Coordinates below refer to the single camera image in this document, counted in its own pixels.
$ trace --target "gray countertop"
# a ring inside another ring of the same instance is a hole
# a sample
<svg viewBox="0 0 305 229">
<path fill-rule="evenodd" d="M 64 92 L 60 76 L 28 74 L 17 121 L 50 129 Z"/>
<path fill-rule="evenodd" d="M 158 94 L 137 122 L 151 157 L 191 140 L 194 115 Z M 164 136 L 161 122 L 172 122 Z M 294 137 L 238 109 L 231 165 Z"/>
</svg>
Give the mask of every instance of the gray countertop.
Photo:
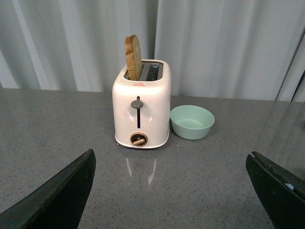
<svg viewBox="0 0 305 229">
<path fill-rule="evenodd" d="M 258 151 L 305 178 L 304 103 L 173 96 L 215 116 L 196 141 L 171 129 L 157 149 L 115 141 L 106 93 L 0 90 L 0 212 L 92 148 L 97 164 L 80 229 L 272 229 L 245 168 Z"/>
</svg>

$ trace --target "toast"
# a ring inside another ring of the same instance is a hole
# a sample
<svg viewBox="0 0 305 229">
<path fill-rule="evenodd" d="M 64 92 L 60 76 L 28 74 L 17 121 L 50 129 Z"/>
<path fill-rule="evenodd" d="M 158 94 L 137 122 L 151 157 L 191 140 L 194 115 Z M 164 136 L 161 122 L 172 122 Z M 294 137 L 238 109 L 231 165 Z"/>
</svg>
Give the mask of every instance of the toast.
<svg viewBox="0 0 305 229">
<path fill-rule="evenodd" d="M 139 39 L 136 35 L 126 37 L 125 52 L 129 79 L 137 81 L 142 72 L 142 57 Z"/>
</svg>

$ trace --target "toaster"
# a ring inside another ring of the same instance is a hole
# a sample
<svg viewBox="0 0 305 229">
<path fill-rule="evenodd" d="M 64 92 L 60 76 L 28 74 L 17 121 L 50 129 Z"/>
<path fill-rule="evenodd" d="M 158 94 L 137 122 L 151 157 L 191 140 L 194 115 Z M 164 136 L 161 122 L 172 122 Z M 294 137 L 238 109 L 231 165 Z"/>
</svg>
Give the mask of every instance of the toaster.
<svg viewBox="0 0 305 229">
<path fill-rule="evenodd" d="M 126 147 L 156 148 L 169 136 L 171 71 L 160 60 L 142 60 L 138 81 L 129 80 L 127 65 L 112 88 L 116 141 Z"/>
</svg>

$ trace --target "curtain fold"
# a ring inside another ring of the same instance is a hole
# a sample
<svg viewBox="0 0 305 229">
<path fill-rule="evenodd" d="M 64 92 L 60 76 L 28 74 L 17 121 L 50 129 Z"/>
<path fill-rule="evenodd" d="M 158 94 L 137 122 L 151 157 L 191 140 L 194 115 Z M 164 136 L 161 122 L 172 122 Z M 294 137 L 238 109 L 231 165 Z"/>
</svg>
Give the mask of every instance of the curtain fold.
<svg viewBox="0 0 305 229">
<path fill-rule="evenodd" d="M 0 87 L 110 92 L 136 34 L 172 94 L 305 101 L 305 2 L 0 1 Z"/>
</svg>

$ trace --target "bowl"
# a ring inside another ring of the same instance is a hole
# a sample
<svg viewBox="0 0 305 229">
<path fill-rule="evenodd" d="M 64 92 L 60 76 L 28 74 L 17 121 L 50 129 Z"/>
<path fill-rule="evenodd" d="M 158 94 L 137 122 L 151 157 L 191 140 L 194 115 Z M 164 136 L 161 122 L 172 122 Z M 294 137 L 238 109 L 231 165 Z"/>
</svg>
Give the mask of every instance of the bowl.
<svg viewBox="0 0 305 229">
<path fill-rule="evenodd" d="M 174 132 L 189 140 L 205 137 L 215 121 L 211 112 L 193 105 L 175 107 L 170 113 L 170 118 Z"/>
</svg>

